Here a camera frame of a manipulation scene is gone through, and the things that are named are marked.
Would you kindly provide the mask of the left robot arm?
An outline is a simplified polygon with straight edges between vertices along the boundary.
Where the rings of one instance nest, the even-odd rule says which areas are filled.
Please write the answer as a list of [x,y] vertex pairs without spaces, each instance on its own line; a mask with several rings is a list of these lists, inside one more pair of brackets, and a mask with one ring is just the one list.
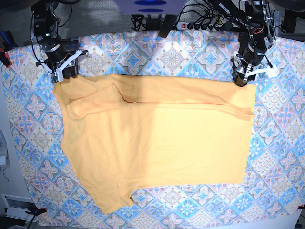
[[209,3],[229,23],[236,25],[235,30],[239,32],[240,47],[238,53],[231,57],[233,82],[244,87],[260,73],[270,78],[277,77],[278,68],[266,55],[277,36],[277,26],[267,1],[245,0],[244,10],[231,0],[211,0]]

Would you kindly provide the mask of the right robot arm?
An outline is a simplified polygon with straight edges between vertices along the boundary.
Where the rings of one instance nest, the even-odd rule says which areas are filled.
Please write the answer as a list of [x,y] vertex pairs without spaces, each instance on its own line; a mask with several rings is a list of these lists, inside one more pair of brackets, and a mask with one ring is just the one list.
[[42,66],[52,83],[76,78],[79,74],[78,59],[87,55],[77,39],[62,39],[59,35],[60,18],[55,14],[59,4],[72,5],[78,1],[40,0],[31,6],[30,39],[36,66]]

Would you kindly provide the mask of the purple blue robot base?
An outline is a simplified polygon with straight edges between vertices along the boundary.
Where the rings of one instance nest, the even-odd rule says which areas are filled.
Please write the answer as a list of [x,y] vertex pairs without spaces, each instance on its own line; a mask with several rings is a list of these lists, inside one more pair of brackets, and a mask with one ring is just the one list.
[[115,0],[122,14],[178,15],[186,0]]

